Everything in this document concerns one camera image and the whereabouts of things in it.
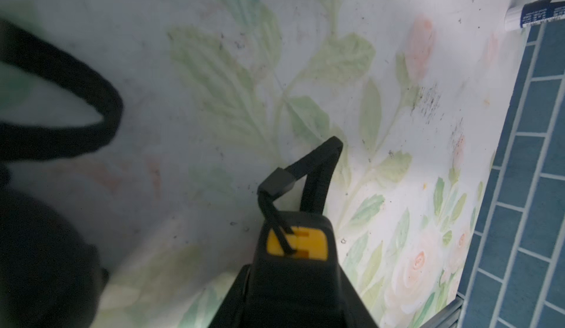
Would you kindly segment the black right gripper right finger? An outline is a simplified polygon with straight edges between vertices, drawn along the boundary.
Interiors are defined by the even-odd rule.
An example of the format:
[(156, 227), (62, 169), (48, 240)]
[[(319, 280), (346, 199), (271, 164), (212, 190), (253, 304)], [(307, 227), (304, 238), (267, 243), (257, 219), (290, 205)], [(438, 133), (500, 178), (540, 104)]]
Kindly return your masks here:
[(341, 275), (341, 304), (343, 309), (345, 328), (378, 328), (374, 319), (366, 309), (352, 283), (344, 272), (340, 269)]

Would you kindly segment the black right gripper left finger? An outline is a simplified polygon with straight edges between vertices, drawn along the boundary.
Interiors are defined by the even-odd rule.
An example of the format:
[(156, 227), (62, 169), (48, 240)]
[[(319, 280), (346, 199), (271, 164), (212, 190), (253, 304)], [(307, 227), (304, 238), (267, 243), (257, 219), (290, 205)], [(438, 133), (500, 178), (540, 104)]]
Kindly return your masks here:
[(251, 265), (242, 267), (222, 304), (209, 324), (209, 328), (242, 328), (247, 299)]

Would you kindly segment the black yellow tape measure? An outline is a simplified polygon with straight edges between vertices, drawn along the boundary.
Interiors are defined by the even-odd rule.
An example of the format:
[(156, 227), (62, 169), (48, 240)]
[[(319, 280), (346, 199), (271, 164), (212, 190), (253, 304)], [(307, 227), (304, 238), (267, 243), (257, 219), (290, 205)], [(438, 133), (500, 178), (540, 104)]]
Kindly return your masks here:
[(259, 185), (265, 223), (250, 267), (243, 327), (345, 327), (335, 235), (323, 215), (342, 149), (331, 137)]

